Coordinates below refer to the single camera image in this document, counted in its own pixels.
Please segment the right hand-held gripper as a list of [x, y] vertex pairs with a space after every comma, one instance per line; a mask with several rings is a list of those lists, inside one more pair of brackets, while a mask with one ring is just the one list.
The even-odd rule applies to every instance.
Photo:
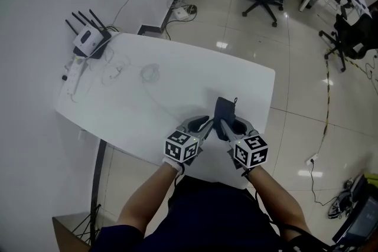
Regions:
[[[228, 154], [231, 156], [236, 169], [243, 169], [242, 176], [262, 165], [268, 159], [268, 144], [252, 124], [242, 118], [233, 120], [220, 119], [219, 139], [231, 141], [231, 149]], [[235, 134], [245, 135], [234, 140]]]

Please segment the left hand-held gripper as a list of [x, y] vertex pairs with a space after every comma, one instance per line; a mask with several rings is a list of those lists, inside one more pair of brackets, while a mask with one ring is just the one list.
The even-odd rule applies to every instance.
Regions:
[[209, 116], [194, 116], [182, 122], [166, 139], [164, 155], [178, 163], [191, 165], [203, 151], [201, 145], [213, 129]]

